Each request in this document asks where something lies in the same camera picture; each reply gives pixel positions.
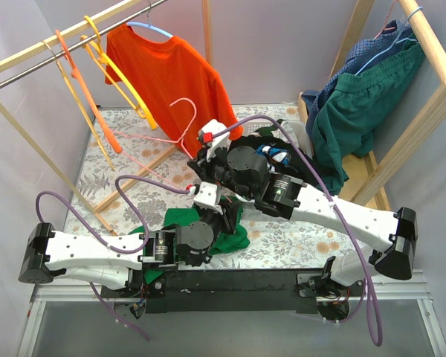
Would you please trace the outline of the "green and white t shirt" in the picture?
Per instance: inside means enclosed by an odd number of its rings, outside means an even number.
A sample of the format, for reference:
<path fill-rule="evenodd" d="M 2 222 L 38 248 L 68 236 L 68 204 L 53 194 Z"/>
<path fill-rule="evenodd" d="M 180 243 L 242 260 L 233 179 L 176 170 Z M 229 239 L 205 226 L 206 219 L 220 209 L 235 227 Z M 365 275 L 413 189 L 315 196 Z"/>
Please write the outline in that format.
<path fill-rule="evenodd" d="M 302 121 L 297 120 L 277 120 L 278 124 L 283 128 L 283 130 L 290 136 L 291 140 L 298 144 L 298 147 L 309 157 L 312 158 L 314 150 L 311 144 L 311 140 L 306 132 L 306 125 Z M 289 143 L 289 140 L 282 133 L 279 128 L 278 139 Z"/>

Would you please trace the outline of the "black t shirt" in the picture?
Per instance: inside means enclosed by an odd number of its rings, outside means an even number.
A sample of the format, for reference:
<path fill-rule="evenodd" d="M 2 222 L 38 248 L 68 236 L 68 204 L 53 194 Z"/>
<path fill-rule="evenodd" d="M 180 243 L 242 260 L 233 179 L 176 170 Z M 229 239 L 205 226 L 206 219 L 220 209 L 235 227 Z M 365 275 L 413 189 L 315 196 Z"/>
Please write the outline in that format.
<path fill-rule="evenodd" d="M 314 175 L 304 160 L 298 156 L 295 148 L 279 138 L 254 135 L 242 136 L 230 144 L 230 150 L 237 147 L 251 147 L 258 155 L 265 157 L 271 172 L 293 176 L 311 183 L 313 186 L 317 183 Z"/>

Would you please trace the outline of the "dark yellow plastic hanger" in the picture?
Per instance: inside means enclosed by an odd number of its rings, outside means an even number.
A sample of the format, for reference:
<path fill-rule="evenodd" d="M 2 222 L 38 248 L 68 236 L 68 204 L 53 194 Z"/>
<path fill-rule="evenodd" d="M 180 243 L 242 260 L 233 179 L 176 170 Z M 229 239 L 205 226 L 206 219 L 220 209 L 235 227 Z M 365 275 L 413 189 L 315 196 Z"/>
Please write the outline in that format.
<path fill-rule="evenodd" d="M 105 78 L 117 89 L 123 99 L 132 107 L 132 109 L 138 114 L 138 116 L 141 119 L 146 120 L 151 129 L 156 129 L 158 127 L 158 124 L 155 121 L 148 106 L 145 104 L 135 87 L 131 84 L 131 82 L 127 79 L 123 72 L 103 50 L 102 39 L 97 26 L 94 24 L 93 20 L 89 16 L 84 16 L 84 20 L 90 25 L 97 37 L 96 40 L 91 40 L 90 42 L 84 44 L 84 49 L 87 51 L 88 55 L 94 61 L 96 66 L 104 73 Z M 127 93 L 125 93 L 125 91 L 122 90 L 122 88 L 117 84 L 117 80 L 115 80 L 113 76 L 110 75 L 109 72 L 107 72 L 108 67 L 110 67 L 113 73 L 117 75 L 119 81 L 124 84 L 124 86 L 127 88 L 127 91 L 130 93 L 131 96 L 133 96 L 135 100 L 132 100 L 127 95 Z"/>

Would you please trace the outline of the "orange plastic hanger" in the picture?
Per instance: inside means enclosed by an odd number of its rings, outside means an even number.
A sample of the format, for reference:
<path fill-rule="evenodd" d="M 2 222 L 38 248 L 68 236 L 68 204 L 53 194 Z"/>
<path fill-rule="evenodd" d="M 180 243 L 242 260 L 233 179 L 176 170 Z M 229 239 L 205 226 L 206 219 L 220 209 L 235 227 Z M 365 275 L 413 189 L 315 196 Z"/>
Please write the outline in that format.
<path fill-rule="evenodd" d="M 96 103 L 94 102 L 94 98 L 91 96 L 90 91 L 88 90 L 88 86 L 86 85 L 83 76 L 80 73 L 80 70 L 78 69 L 77 65 L 75 64 L 70 51 L 68 50 L 68 47 L 65 43 L 65 40 L 63 39 L 61 33 L 59 30 L 55 30 L 55 34 L 57 39 L 59 40 L 59 43 L 62 47 L 62 50 L 65 53 L 65 58 L 67 59 L 67 61 L 70 63 L 71 66 L 71 74 L 72 76 L 74 76 L 77 80 L 77 82 L 80 84 L 80 88 L 83 91 L 83 94 L 85 95 L 86 100 L 88 101 L 88 104 L 92 110 L 92 112 L 94 113 L 94 116 L 97 119 L 97 122 L 99 123 L 103 134 L 106 137 L 106 140 L 108 141 L 108 143 L 111 145 L 111 148 L 117 153 L 117 154 L 121 154 L 123 149 L 121 147 L 121 145 L 118 143 L 118 140 L 116 139 L 116 137 L 114 136 L 114 134 L 112 133 L 111 129 L 109 128 L 108 124 L 106 123 L 106 121 L 103 119 L 103 116 L 100 114 L 100 110 L 97 108 Z"/>

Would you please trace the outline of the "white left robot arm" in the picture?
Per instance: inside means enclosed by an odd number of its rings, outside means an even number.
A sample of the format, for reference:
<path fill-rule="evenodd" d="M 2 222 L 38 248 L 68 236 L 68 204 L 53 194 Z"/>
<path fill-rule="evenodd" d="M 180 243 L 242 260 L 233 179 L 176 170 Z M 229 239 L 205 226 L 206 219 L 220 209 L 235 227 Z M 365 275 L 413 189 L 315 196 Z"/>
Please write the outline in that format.
<path fill-rule="evenodd" d="M 242 208 L 233 203 L 222 214 L 199 208 L 170 208 L 156 231 L 134 229 L 128 235 L 96 237 L 57 231 L 40 222 L 25 249 L 19 282 L 51 283 L 57 278 L 97 283 L 133 298 L 143 284 L 180 264 L 199 267 L 217 254 L 250 245 L 242 227 Z"/>

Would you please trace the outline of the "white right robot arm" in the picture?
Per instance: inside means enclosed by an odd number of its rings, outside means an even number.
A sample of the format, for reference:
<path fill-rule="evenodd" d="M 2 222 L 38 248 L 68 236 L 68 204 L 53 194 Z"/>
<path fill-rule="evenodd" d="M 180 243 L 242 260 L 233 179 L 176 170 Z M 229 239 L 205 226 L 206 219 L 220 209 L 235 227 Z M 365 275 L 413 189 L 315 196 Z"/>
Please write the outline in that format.
<path fill-rule="evenodd" d="M 267 159 L 246 146 L 218 148 L 212 158 L 201 149 L 187 165 L 201 179 L 201 189 L 215 193 L 221 185 L 267 216 L 312 223 L 363 243 L 351 254 L 327 259 L 314 290 L 335 296 L 374 274 L 395 280 L 413 276 L 418 232 L 411 208 L 377 210 L 327 196 L 300 178 L 271 171 Z"/>

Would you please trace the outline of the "orange t shirt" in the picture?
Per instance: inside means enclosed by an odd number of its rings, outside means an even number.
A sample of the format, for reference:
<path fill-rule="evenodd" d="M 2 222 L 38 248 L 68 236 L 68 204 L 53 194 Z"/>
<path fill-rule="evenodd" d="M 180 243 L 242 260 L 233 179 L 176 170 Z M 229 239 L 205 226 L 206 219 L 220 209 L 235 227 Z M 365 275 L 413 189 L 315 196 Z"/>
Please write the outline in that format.
<path fill-rule="evenodd" d="M 189 154 L 201 145 L 198 131 L 216 119 L 236 122 L 218 72 L 188 42 L 172 36 L 153 42 L 121 25 L 106 36 L 106 54 L 132 84 L 170 140 L 184 139 Z"/>

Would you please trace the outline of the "white plastic basket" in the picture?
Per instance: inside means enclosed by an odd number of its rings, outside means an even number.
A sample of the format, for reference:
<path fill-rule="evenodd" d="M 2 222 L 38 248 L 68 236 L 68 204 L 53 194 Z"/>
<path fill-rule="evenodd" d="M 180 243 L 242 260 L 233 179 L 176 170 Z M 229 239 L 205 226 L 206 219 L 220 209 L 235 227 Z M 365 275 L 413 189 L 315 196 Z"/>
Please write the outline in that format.
<path fill-rule="evenodd" d="M 279 128 L 270 120 L 257 118 L 242 125 L 244 136 L 279 137 Z"/>

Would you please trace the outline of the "floral table cloth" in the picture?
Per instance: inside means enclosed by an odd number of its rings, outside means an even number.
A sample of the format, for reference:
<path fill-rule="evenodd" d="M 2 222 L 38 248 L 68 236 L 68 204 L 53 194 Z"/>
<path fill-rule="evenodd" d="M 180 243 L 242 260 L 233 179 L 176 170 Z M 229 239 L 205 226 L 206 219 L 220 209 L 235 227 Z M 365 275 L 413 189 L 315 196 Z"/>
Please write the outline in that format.
<path fill-rule="evenodd" d="M 276 120 L 300 121 L 295 105 L 233 106 L 233 110 L 239 120 L 252 115 L 267 115 Z M 147 122 L 132 109 L 104 108 L 100 112 L 109 127 L 118 132 L 117 138 L 124 151 L 140 163 L 149 167 L 156 158 L 171 148 L 168 143 L 131 138 L 130 135 L 165 137 L 160 129 L 149 129 Z M 77 189 L 94 207 L 115 190 L 114 180 L 119 175 L 136 174 L 143 169 L 128 157 L 117 155 L 109 148 L 107 150 L 115 171 L 109 168 L 104 158 L 100 158 L 100 148 L 91 135 L 76 184 Z M 187 159 L 178 150 L 153 169 L 166 180 L 152 174 L 149 177 L 169 186 L 172 182 L 172 186 L 178 188 L 199 183 L 196 174 L 186 165 Z M 169 209 L 189 208 L 192 205 L 192 198 L 189 196 L 178 195 L 139 181 L 126 195 L 143 215 L 151 231 L 158 230 L 167 223 L 164 217 Z M 73 198 L 72 205 L 96 232 L 103 236 L 108 235 L 107 229 L 78 198 Z M 122 198 L 112 202 L 100 215 L 118 234 L 129 234 L 141 226 L 139 218 Z M 217 254 L 210 264 L 200 268 L 321 268 L 330 256 L 354 251 L 345 234 L 311 223 L 271 218 L 254 210 L 251 205 L 244 205 L 240 224 L 247 231 L 250 245 L 230 254 Z M 90 235 L 72 213 L 68 213 L 62 230 L 68 234 Z"/>

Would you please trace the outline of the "teal green shorts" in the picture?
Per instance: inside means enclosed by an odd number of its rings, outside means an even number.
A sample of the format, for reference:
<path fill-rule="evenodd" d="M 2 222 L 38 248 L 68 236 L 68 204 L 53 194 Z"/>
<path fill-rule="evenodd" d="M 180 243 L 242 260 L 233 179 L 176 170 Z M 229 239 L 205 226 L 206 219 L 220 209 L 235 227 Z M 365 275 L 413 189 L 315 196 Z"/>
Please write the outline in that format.
<path fill-rule="evenodd" d="M 394 54 L 356 75 L 345 72 L 315 115 L 311 129 L 314 160 L 328 191 L 337 195 L 349 179 L 343 158 L 361 158 L 373 148 L 373 132 L 404 96 L 425 55 L 414 35 Z"/>

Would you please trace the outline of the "wooden clothes rack right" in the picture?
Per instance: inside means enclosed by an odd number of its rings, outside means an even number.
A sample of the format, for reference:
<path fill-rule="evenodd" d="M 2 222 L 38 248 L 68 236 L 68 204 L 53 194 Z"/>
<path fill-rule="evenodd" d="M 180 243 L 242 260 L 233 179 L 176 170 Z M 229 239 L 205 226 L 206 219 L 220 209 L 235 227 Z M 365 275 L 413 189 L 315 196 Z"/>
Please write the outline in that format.
<path fill-rule="evenodd" d="M 407 16 L 418 6 L 401 3 Z M 434 23 L 422 11 L 407 23 L 425 58 L 397 106 L 376 129 L 392 147 L 352 197 L 368 202 L 381 186 L 414 205 L 446 200 L 446 1 L 435 1 Z"/>

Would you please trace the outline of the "wooden clothes rack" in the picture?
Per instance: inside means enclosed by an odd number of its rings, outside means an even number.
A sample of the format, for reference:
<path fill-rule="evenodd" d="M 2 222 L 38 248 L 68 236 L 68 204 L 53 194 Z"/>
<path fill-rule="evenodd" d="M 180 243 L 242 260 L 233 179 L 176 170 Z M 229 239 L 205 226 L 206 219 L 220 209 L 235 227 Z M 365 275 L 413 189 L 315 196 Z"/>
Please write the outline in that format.
<path fill-rule="evenodd" d="M 418 6 L 401 3 L 407 16 Z M 381 186 L 414 205 L 446 200 L 446 1 L 435 1 L 434 23 L 422 11 L 407 23 L 425 58 L 397 106 L 376 129 L 392 147 L 352 197 L 368 202 Z"/>
<path fill-rule="evenodd" d="M 107 7 L 104 10 L 101 10 L 99 13 L 94 14 L 91 16 L 92 20 L 94 21 L 94 24 L 99 24 L 107 19 L 110 19 L 112 16 L 117 15 L 119 13 L 122 13 L 124 10 L 129 9 L 130 7 L 135 6 L 140 1 L 119 1 L 116 4 L 113 4 L 110 7 Z M 156 1 L 154 3 L 150 3 L 150 5 L 142 10 L 137 11 L 136 13 L 132 14 L 131 16 L 128 16 L 125 19 L 122 19 L 119 22 L 115 23 L 115 26 L 119 26 L 121 22 L 126 22 L 131 19 L 134 19 L 135 17 L 140 16 L 143 13 L 146 13 L 147 11 L 150 11 L 151 9 L 157 8 L 157 6 L 165 3 L 166 1 Z M 205 58 L 210 63 L 213 64 L 213 39 L 212 39 L 212 20 L 211 20 L 211 1 L 200 1 L 201 2 L 201 12 L 202 12 L 202 25 L 203 25 L 203 34 L 204 34 L 204 49 L 205 49 Z M 69 28 L 66 28 L 61 32 L 63 38 L 67 39 L 70 37 L 73 37 L 75 35 L 80 34 L 84 30 L 87 30 L 88 28 L 91 28 L 90 25 L 85 22 L 81 21 L 79 23 L 76 23 L 75 25 L 70 26 Z M 56 45 L 59 41 L 56 38 L 55 35 L 52 35 L 48 37 L 45 40 L 50 46 Z M 9 56 L 6 59 L 3 59 L 0 61 L 0 73 L 15 67 L 16 65 L 31 59 L 38 54 L 44 52 L 47 48 L 41 43 L 38 42 L 34 45 L 29 46 L 28 48 L 25 48 L 18 53 L 15 53 L 11 56 Z M 3 84 L 0 84 L 0 89 L 4 88 L 5 86 L 8 86 L 23 77 L 26 77 L 27 75 L 33 73 L 34 71 L 37 71 L 40 68 L 43 68 L 44 66 L 48 65 L 49 63 L 54 62 L 53 56 L 50 59 L 44 59 L 42 62 L 34 65 L 33 67 L 27 69 L 26 71 L 23 71 L 20 74 L 17 74 L 14 77 L 11 77 L 9 80 L 5 80 Z M 25 130 L 25 128 L 18 122 L 18 120 L 8 111 L 8 109 L 5 108 L 5 106 L 0 102 L 0 113 L 1 115 L 13 126 L 13 128 L 26 140 L 26 142 L 33 148 L 33 150 L 45 161 L 45 163 L 58 175 L 58 177 L 71 189 L 71 191 L 79 198 L 81 202 L 85 204 L 87 209 L 97 218 L 97 220 L 100 222 L 100 224 L 106 228 L 106 230 L 111 233 L 111 235 L 117 236 L 117 233 L 114 231 L 114 229 L 110 226 L 109 223 L 100 215 L 100 212 L 102 212 L 103 209 L 108 207 L 114 199 L 117 199 L 116 194 L 111 194 L 111 199 L 107 199 L 103 202 L 102 205 L 97 206 L 97 209 L 91 206 L 89 204 L 83 195 L 77 190 L 77 188 L 74 186 L 74 184 L 71 183 L 70 178 L 68 178 L 63 171 L 61 171 L 60 168 L 55 164 L 55 162 L 49 157 L 47 153 L 43 150 L 43 148 L 38 145 L 38 143 L 31 137 L 31 135 Z M 161 161 L 156 159 L 150 167 L 154 168 L 157 167 Z M 140 173 L 147 174 L 148 172 L 146 170 L 140 171 Z"/>

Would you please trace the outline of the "wooden clothes rack left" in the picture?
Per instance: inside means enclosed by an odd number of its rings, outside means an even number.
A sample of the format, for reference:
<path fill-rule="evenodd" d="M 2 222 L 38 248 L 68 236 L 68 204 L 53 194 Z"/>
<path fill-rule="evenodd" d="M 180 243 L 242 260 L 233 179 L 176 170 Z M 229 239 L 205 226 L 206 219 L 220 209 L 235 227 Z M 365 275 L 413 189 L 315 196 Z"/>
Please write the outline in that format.
<path fill-rule="evenodd" d="M 101 10 L 99 13 L 94 14 L 91 16 L 92 20 L 94 21 L 94 24 L 99 24 L 107 19 L 110 19 L 112 16 L 117 15 L 119 13 L 122 13 L 124 10 L 129 9 L 130 7 L 135 6 L 140 1 L 119 1 L 116 4 L 113 4 L 110 7 L 107 7 L 104 10 Z M 121 22 L 126 22 L 131 19 L 134 19 L 135 17 L 140 16 L 143 13 L 146 13 L 147 11 L 150 11 L 151 9 L 157 8 L 157 6 L 165 3 L 166 1 L 156 1 L 154 3 L 150 3 L 150 5 L 142 10 L 137 11 L 136 13 L 132 14 L 131 16 L 128 16 L 125 19 L 122 19 L 119 22 L 115 23 L 115 26 L 119 26 Z M 202 12 L 202 25 L 203 25 L 203 34 L 204 34 L 204 49 L 205 49 L 205 58 L 210 63 L 213 64 L 213 39 L 212 39 L 212 20 L 211 20 L 211 1 L 200 1 L 201 2 L 201 12 Z M 69 28 L 66 28 L 61 32 L 63 38 L 67 39 L 70 37 L 73 37 L 75 35 L 80 34 L 84 30 L 87 30 L 88 28 L 91 28 L 90 25 L 85 22 L 81 21 L 79 23 L 76 23 L 75 25 L 70 26 Z M 55 35 L 52 35 L 48 37 L 45 40 L 50 46 L 56 45 L 59 41 L 56 38 Z M 25 48 L 18 53 L 15 53 L 11 56 L 9 56 L 6 59 L 3 59 L 0 61 L 0 73 L 15 67 L 16 65 L 31 59 L 38 54 L 44 52 L 47 48 L 41 43 L 38 42 L 34 45 L 29 46 L 28 48 Z M 33 67 L 27 69 L 26 71 L 23 71 L 20 74 L 17 74 L 14 77 L 11 77 L 9 80 L 5 80 L 3 84 L 0 84 L 0 89 L 4 88 L 5 86 L 8 86 L 23 77 L 26 77 L 27 75 L 33 73 L 34 71 L 37 71 L 40 68 L 43 68 L 44 66 L 48 65 L 49 63 L 54 62 L 53 56 L 50 59 L 44 59 L 42 62 L 34 65 Z M 107 199 L 103 202 L 102 205 L 97 206 L 97 209 L 91 206 L 89 204 L 83 195 L 77 190 L 77 188 L 74 186 L 74 184 L 71 183 L 70 178 L 68 178 L 63 171 L 61 171 L 60 168 L 55 164 L 55 162 L 49 157 L 47 153 L 43 150 L 43 148 L 38 145 L 38 143 L 31 137 L 31 135 L 25 130 L 25 128 L 18 122 L 18 120 L 8 111 L 8 109 L 5 108 L 5 106 L 0 102 L 0 113 L 1 115 L 13 126 L 13 128 L 26 140 L 26 142 L 33 148 L 33 150 L 45 161 L 45 163 L 58 175 L 58 177 L 71 189 L 71 191 L 79 198 L 81 202 L 85 204 L 87 209 L 97 218 L 97 220 L 100 222 L 100 224 L 106 228 L 106 230 L 111 233 L 111 235 L 117 236 L 117 233 L 114 231 L 114 229 L 110 226 L 109 223 L 100 215 L 100 212 L 102 212 L 103 209 L 108 207 L 114 199 L 117 199 L 116 194 L 111 194 L 111 199 Z M 161 161 L 156 159 L 150 167 L 154 168 L 157 167 Z M 140 171 L 140 173 L 147 174 L 148 172 L 146 170 Z"/>

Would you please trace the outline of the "blue checkered shorts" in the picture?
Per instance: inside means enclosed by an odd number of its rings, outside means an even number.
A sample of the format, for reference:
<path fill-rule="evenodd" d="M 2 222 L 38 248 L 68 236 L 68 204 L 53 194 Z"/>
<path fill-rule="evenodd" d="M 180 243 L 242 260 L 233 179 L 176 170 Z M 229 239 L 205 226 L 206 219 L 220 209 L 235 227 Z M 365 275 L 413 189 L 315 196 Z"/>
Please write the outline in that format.
<path fill-rule="evenodd" d="M 355 75 L 355 73 L 358 72 L 358 70 L 373 56 L 390 46 L 394 38 L 397 37 L 397 34 L 402 25 L 403 23 L 399 20 L 392 20 L 378 37 L 374 39 L 363 39 L 360 42 L 357 42 L 347 54 L 345 63 L 343 64 L 342 68 L 330 78 L 330 80 L 327 82 L 327 84 L 325 84 L 322 90 L 306 90 L 301 94 L 301 99 L 306 104 L 308 112 L 308 119 L 306 121 L 306 132 L 310 138 L 312 138 L 313 125 L 317 114 L 323 108 L 329 97 L 332 95 L 332 92 L 337 85 L 338 77 L 342 74 Z M 375 59 L 365 68 L 364 71 L 369 70 L 378 63 L 402 51 L 404 47 L 411 42 L 417 42 L 417 39 L 413 34 L 413 30 L 410 25 L 406 25 L 406 28 L 404 29 L 400 39 L 404 39 L 406 37 L 409 37 L 412 41 L 407 40 L 405 42 L 395 44 L 389 52 L 386 52 L 385 54 L 379 56 L 379 58 Z"/>

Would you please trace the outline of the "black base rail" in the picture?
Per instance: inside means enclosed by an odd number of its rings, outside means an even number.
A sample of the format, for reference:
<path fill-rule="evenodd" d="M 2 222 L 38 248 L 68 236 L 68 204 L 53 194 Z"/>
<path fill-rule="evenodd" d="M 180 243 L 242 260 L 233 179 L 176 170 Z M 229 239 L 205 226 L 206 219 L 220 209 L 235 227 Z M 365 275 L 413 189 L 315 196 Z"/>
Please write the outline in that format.
<path fill-rule="evenodd" d="M 305 290 L 320 268 L 166 271 L 149 285 L 130 289 L 103 287 L 104 298 L 145 299 L 149 314 L 167 312 L 292 311 L 317 314 L 327 300 Z"/>

